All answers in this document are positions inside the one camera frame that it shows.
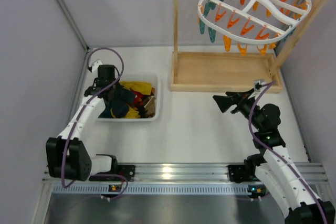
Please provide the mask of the navy sock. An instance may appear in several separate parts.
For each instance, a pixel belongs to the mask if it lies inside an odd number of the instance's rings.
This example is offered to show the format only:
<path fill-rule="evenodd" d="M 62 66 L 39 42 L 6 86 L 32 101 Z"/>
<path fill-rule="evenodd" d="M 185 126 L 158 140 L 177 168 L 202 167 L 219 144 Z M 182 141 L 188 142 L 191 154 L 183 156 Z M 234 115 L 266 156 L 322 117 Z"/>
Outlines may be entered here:
<path fill-rule="evenodd" d="M 120 97 L 112 98 L 99 117 L 106 119 L 121 119 L 130 116 L 132 113 L 137 115 L 137 110 L 133 108 L 135 98 L 136 96 L 126 97 L 125 99 Z"/>
<path fill-rule="evenodd" d="M 133 104 L 135 101 L 135 94 L 125 86 L 117 83 L 108 91 L 108 101 L 112 100 L 120 100 L 125 103 Z"/>

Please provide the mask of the white round clip hanger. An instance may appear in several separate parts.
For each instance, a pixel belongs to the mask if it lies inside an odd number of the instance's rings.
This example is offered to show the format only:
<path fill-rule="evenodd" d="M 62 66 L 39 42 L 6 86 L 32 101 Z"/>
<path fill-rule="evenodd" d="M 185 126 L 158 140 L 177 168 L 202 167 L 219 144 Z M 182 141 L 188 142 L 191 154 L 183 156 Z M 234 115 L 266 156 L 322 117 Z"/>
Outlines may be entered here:
<path fill-rule="evenodd" d="M 235 45 L 245 56 L 255 46 L 264 56 L 286 41 L 311 9 L 311 0 L 199 0 L 199 32 L 211 43 L 222 38 L 226 52 Z"/>

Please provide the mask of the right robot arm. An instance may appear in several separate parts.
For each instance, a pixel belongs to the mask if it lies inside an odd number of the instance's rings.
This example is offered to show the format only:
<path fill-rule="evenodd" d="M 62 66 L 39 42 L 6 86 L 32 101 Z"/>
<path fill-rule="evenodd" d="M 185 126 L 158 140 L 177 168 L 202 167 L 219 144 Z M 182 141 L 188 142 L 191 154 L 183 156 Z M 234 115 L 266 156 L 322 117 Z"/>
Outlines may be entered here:
<path fill-rule="evenodd" d="M 251 134 L 259 154 L 244 160 L 242 173 L 233 181 L 261 181 L 281 209 L 285 223 L 333 223 L 332 202 L 322 200 L 313 191 L 289 155 L 278 130 L 280 108 L 271 103 L 260 107 L 258 98 L 255 89 L 213 96 L 222 113 L 233 108 L 231 114 L 241 113 L 248 120 L 249 129 L 256 129 Z"/>

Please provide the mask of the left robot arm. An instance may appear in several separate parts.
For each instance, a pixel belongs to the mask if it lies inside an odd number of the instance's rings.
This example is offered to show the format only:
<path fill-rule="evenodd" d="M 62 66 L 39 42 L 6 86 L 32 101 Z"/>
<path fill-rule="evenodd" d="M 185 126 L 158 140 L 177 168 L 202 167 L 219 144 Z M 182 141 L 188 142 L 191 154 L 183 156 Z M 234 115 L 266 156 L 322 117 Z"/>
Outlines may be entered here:
<path fill-rule="evenodd" d="M 53 178 L 86 181 L 117 170 L 115 156 L 88 151 L 86 143 L 95 121 L 106 109 L 110 92 L 119 84 L 115 76 L 119 71 L 99 61 L 91 70 L 96 77 L 85 90 L 77 112 L 57 137 L 46 142 L 48 172 Z"/>

